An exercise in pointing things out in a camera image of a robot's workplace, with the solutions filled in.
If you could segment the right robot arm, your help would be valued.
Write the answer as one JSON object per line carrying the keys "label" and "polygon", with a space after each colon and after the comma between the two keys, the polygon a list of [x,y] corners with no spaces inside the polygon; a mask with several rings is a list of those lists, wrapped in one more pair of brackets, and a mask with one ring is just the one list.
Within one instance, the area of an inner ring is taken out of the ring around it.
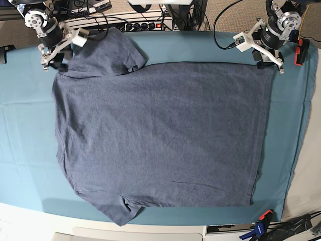
{"label": "right robot arm", "polygon": [[61,72],[68,71],[64,59],[72,59],[71,44],[75,44],[79,31],[65,22],[59,22],[53,15],[53,1],[9,1],[22,15],[25,25],[36,31],[40,40],[41,64],[47,71],[52,67]]}

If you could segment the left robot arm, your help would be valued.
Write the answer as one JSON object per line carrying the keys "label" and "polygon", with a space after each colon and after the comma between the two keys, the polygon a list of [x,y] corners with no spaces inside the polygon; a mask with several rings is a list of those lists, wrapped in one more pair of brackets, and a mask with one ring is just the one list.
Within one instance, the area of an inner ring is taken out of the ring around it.
{"label": "left robot arm", "polygon": [[291,1],[266,1],[267,22],[262,22],[252,34],[254,43],[284,61],[280,48],[293,41],[299,30],[305,5]]}

